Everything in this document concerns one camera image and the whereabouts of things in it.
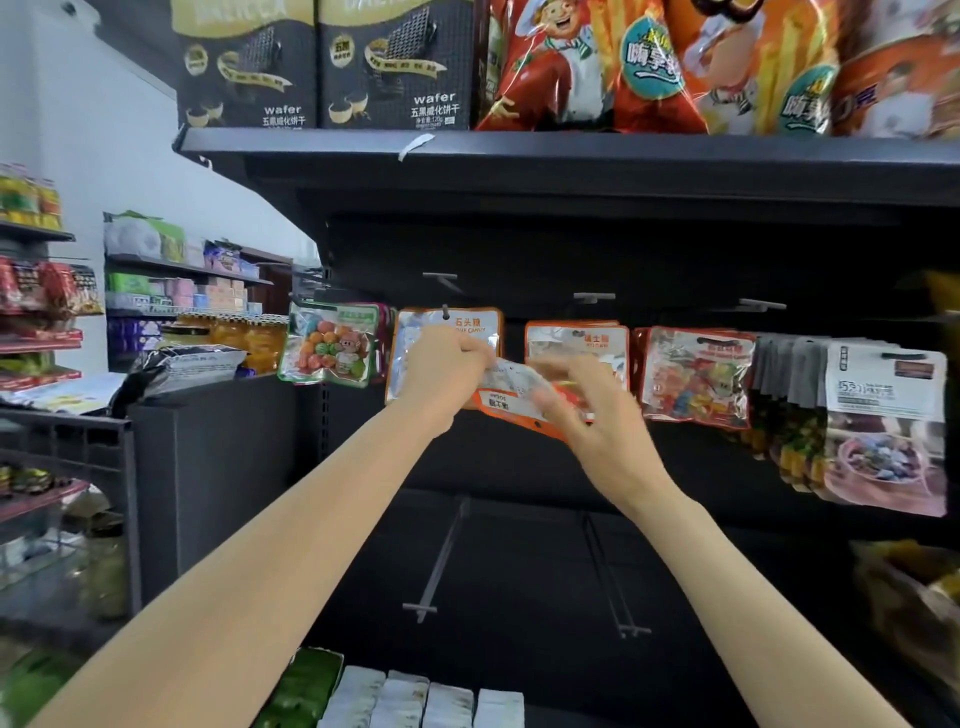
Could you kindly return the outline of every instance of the forearm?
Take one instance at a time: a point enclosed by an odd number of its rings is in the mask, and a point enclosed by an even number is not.
[[[628,514],[663,559],[762,728],[905,720],[679,490]]]
[[[249,725],[432,424],[401,401],[367,422],[150,604],[33,726]]]

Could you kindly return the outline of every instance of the snack bag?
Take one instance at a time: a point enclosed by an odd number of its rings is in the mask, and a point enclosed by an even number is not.
[[[668,10],[710,133],[829,133],[834,0],[674,0]]]
[[[366,387],[374,376],[379,318],[376,304],[291,303],[277,375],[299,384]]]
[[[943,516],[947,358],[831,341],[824,486],[830,499]]]
[[[630,330],[614,322],[531,321],[524,331],[526,361],[546,355],[588,353],[609,364],[623,389],[630,391]],[[570,388],[572,382],[551,382],[554,388],[587,414],[587,403]]]
[[[500,354],[503,314],[496,308],[404,308],[396,315],[390,370],[387,372],[386,402],[396,399],[407,371],[406,355],[420,338],[425,326],[452,326],[483,339]]]
[[[747,383],[755,343],[746,333],[652,327],[640,390],[643,416],[749,427]]]
[[[917,36],[844,63],[833,90],[833,123],[838,135],[960,136],[960,44]]]
[[[703,133],[661,0],[514,0],[485,131]]]

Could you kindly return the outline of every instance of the packaged product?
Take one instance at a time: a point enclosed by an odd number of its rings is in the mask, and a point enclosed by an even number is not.
[[[947,512],[947,358],[831,341],[824,485],[841,502],[925,516]]]
[[[499,88],[477,127],[703,133],[660,0],[515,0]]]
[[[336,129],[469,129],[483,94],[487,5],[320,0],[320,123]]]
[[[960,136],[960,44],[916,36],[847,61],[833,91],[833,121],[840,135]]]
[[[180,124],[317,126],[314,0],[171,0]]]
[[[379,318],[380,310],[372,304],[291,303],[279,377],[366,387],[373,375]]]
[[[643,416],[666,422],[750,426],[747,384],[751,334],[652,327],[643,367]]]
[[[451,326],[490,344],[500,353],[503,314],[496,308],[404,308],[396,315],[390,371],[387,374],[387,403],[396,399],[407,371],[406,356],[426,326]]]
[[[829,133],[834,0],[674,0],[667,10],[710,133]]]
[[[612,322],[531,321],[524,331],[526,361],[539,356],[592,354],[610,365],[623,389],[630,391],[630,330]],[[587,404],[570,387],[572,382],[551,382],[558,392],[587,411]],[[587,412],[589,422],[593,414]]]

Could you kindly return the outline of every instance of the black shelf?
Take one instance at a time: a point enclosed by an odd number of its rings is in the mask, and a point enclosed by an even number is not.
[[[247,283],[255,285],[273,285],[269,280],[255,278],[253,276],[241,276],[239,273],[224,273],[223,271],[211,271],[207,268],[201,268],[196,265],[187,265],[186,263],[174,263],[170,260],[160,260],[157,258],[142,257],[129,253],[115,253],[107,256],[107,260],[114,263],[122,263],[137,268],[149,268],[162,271],[172,271],[174,273],[192,273],[195,275],[218,276],[219,278],[231,280],[244,280]]]
[[[77,238],[72,232],[52,231],[33,225],[20,225],[0,220],[0,238],[9,238],[21,243],[72,243]]]
[[[401,151],[418,136],[190,129],[174,146],[186,156],[210,159],[214,170],[281,204],[282,188],[293,186],[338,196],[366,192],[369,199],[362,202],[367,207],[388,206],[390,201],[381,197],[388,189],[391,194],[960,206],[960,145],[955,143],[438,132],[400,161]]]

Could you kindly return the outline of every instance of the white package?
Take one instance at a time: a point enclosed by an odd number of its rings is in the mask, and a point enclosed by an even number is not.
[[[523,728],[524,719],[522,692],[480,691],[473,728]]]

